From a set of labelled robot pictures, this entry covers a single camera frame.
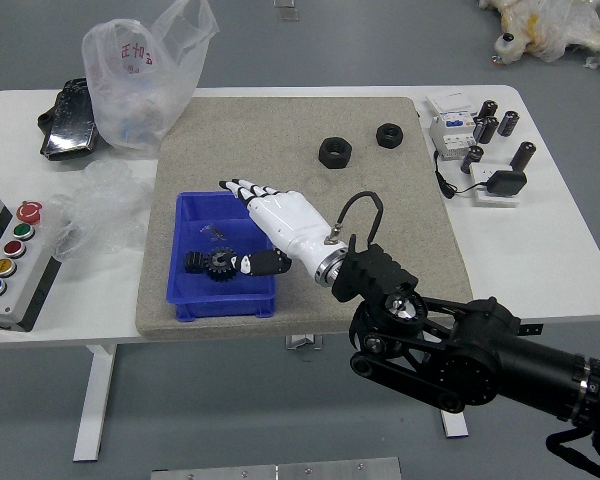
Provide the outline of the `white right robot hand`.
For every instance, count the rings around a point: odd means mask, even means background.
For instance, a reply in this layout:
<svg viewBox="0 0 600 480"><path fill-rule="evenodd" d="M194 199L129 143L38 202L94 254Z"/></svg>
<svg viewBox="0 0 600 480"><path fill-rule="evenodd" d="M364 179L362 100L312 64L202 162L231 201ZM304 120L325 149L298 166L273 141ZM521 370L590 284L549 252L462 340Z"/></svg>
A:
<svg viewBox="0 0 600 480"><path fill-rule="evenodd" d="M347 246L338 238L339 228L330 226L301 193L244 179L221 181L219 186L246 206L250 218L275 247L301 261L317 283L333 285Z"/></svg>

